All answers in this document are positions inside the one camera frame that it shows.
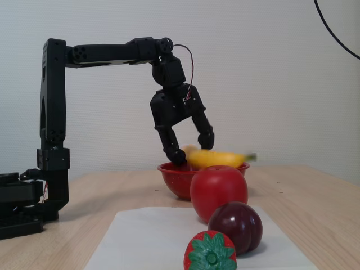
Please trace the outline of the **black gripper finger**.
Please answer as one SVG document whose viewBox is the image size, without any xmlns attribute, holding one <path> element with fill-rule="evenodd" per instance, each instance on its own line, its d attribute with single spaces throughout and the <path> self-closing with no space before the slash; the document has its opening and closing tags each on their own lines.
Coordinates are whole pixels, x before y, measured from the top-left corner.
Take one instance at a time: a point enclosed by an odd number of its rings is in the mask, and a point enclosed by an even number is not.
<svg viewBox="0 0 360 270">
<path fill-rule="evenodd" d="M 214 146 L 214 132 L 204 111 L 196 112 L 192 116 L 192 121 L 199 132 L 198 143 L 201 148 L 211 150 Z"/>
<path fill-rule="evenodd" d="M 174 164 L 184 164 L 186 162 L 186 154 L 179 148 L 176 134 L 172 127 L 156 125 L 155 129 L 159 133 L 163 151 L 167 158 Z"/>
</svg>

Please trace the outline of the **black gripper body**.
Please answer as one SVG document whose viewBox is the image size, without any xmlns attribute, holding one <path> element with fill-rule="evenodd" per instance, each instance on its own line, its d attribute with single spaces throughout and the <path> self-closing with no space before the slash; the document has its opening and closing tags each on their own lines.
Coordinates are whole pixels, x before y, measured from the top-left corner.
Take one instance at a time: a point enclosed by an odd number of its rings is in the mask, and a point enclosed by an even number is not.
<svg viewBox="0 0 360 270">
<path fill-rule="evenodd" d="M 156 130 L 170 129 L 187 118 L 193 118 L 197 129 L 206 122 L 205 106 L 197 88 L 187 83 L 156 91 L 150 107 Z"/>
</svg>

